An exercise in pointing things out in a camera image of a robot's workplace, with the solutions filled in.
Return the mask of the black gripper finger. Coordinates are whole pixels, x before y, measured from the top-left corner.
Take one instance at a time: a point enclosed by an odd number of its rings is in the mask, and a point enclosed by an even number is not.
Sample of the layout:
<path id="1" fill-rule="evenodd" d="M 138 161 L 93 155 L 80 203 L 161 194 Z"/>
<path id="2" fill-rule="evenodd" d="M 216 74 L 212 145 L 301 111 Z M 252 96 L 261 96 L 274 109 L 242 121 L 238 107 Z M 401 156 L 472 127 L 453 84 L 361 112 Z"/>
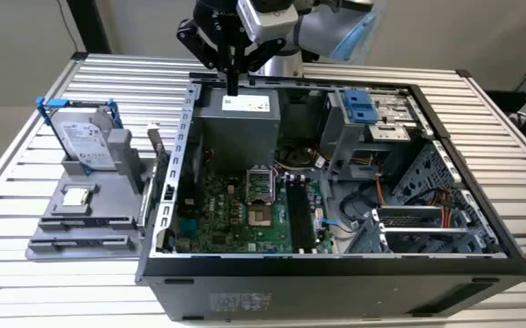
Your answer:
<path id="1" fill-rule="evenodd" d="M 216 48 L 213 48 L 198 33 L 194 20 L 182 20 L 177 27 L 176 37 L 189 50 L 192 55 L 208 69 L 216 69 L 225 75 L 226 94 L 232 95 L 232 62 L 230 48 L 222 35 L 222 27 L 218 22 L 213 23 L 213 36 Z"/>
<path id="2" fill-rule="evenodd" d="M 232 62 L 232 94 L 237 95 L 240 75 L 257 71 L 285 46 L 284 39 L 265 41 L 245 54 L 245 47 L 236 46 Z"/>

